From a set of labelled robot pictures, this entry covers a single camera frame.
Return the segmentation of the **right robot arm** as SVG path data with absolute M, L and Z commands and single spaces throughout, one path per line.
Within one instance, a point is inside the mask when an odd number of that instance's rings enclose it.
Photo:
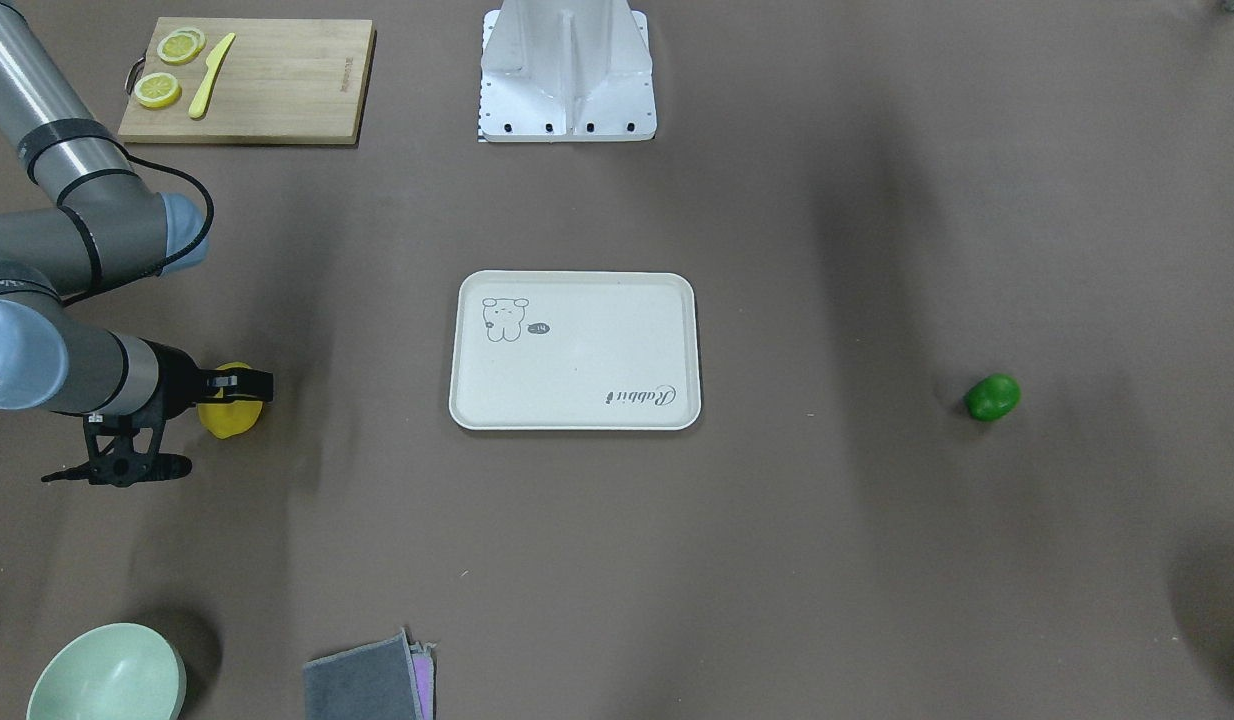
M 196 266 L 213 196 L 146 186 L 143 161 L 93 117 L 27 19 L 0 1 L 0 131 L 51 207 L 0 214 L 0 409 L 135 417 L 151 425 L 200 404 L 269 403 L 274 379 L 204 369 L 181 350 L 81 322 L 70 306 Z

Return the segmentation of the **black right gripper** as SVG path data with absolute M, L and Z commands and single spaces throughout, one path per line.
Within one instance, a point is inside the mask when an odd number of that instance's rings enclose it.
M 274 375 L 252 368 L 204 370 L 181 350 L 149 342 L 157 361 L 155 391 L 142 406 L 146 420 L 167 421 L 202 401 L 209 404 L 274 400 Z

